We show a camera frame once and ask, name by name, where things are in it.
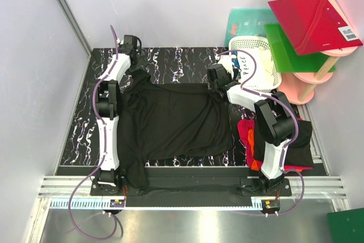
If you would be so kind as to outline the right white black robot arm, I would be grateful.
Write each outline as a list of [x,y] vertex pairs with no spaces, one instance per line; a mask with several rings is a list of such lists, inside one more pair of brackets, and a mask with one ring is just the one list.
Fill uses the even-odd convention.
[[299,133],[296,115],[283,92],[265,93],[247,88],[238,82],[239,69],[231,62],[218,62],[207,69],[208,88],[230,104],[248,108],[255,113],[256,128],[264,140],[264,160],[259,178],[241,189],[250,193],[274,195],[283,184],[289,145]]

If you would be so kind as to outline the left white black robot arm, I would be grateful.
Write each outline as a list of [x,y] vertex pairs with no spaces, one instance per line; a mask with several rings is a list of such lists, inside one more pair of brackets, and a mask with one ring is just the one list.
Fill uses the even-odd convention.
[[110,64],[98,78],[92,91],[92,108],[99,132],[100,159],[92,188],[117,195],[123,181],[117,153],[117,127],[122,110],[119,83],[126,72],[138,62],[141,41],[137,36],[115,38],[115,52]]

